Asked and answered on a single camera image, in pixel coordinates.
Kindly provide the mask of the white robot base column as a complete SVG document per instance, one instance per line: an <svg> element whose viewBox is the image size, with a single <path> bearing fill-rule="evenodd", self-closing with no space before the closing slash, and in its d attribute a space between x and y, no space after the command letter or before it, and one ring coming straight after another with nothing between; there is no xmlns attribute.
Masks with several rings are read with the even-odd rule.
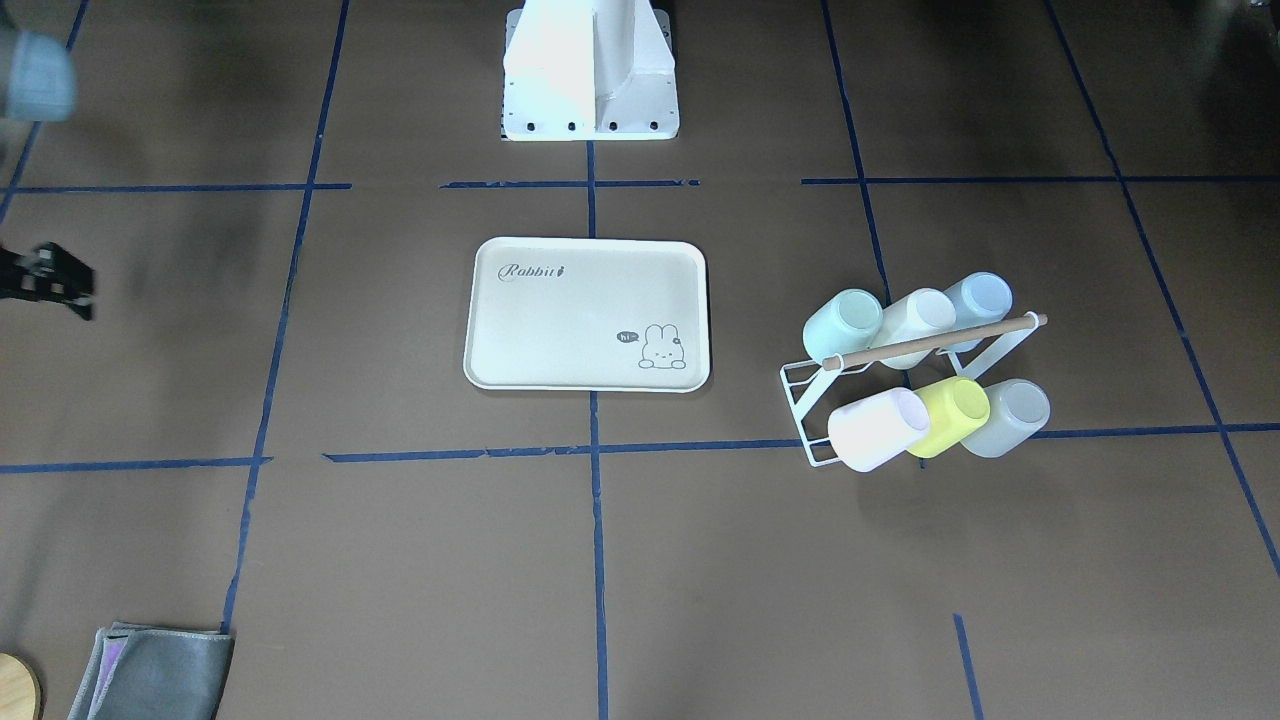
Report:
<svg viewBox="0 0 1280 720"><path fill-rule="evenodd" d="M507 141L678 136L671 1L526 1L506 17L502 61Z"/></svg>

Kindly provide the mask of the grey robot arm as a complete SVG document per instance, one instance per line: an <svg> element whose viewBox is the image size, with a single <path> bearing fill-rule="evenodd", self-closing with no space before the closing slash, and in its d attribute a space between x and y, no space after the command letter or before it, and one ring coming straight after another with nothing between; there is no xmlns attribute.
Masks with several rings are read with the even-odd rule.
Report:
<svg viewBox="0 0 1280 720"><path fill-rule="evenodd" d="M78 86L70 53L55 38L22 29L3 14L3 118L60 122L76 110ZM95 272L59 243L28 252L1 250L1 297L56 304L93 320Z"/></svg>

